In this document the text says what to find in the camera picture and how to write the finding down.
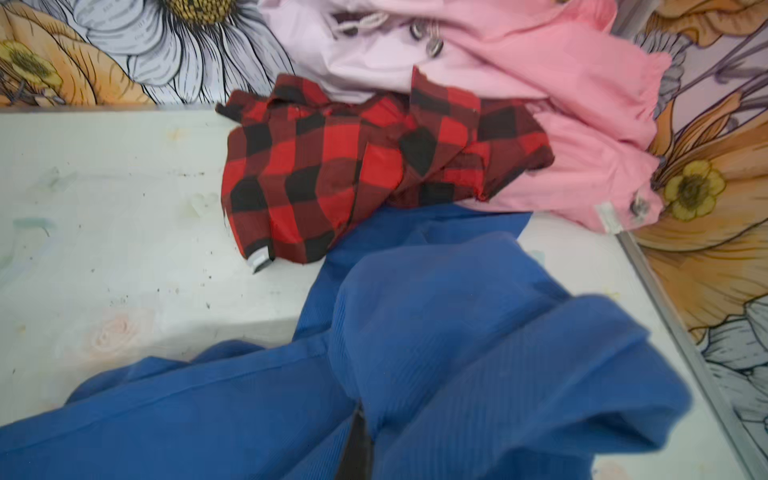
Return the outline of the blue cloth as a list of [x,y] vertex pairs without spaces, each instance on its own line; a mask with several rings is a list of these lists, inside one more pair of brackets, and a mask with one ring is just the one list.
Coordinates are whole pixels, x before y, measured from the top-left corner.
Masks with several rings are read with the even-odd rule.
[[292,340],[148,357],[1,430],[5,479],[587,479],[691,405],[647,331],[569,294],[525,214],[383,208],[327,256]]

